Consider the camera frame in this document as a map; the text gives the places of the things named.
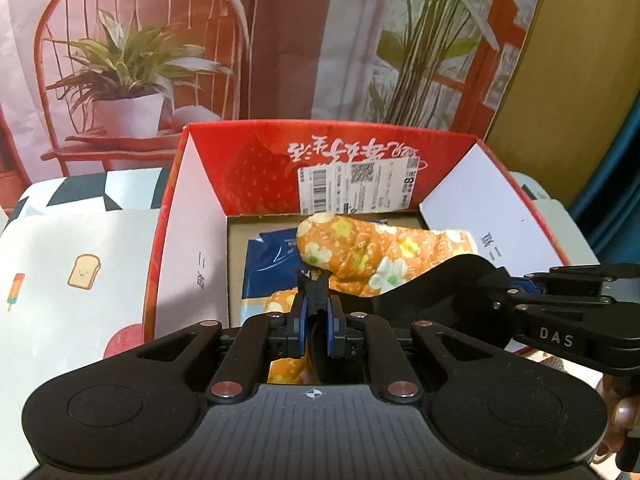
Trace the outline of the person right hand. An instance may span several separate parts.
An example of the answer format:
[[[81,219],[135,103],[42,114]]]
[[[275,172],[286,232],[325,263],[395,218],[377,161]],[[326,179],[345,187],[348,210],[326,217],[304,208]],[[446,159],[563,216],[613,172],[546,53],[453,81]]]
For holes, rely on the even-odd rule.
[[[603,462],[620,452],[628,432],[639,427],[639,397],[623,398],[614,389],[614,378],[608,375],[600,379],[597,392],[608,408],[608,429],[596,454],[597,460]]]

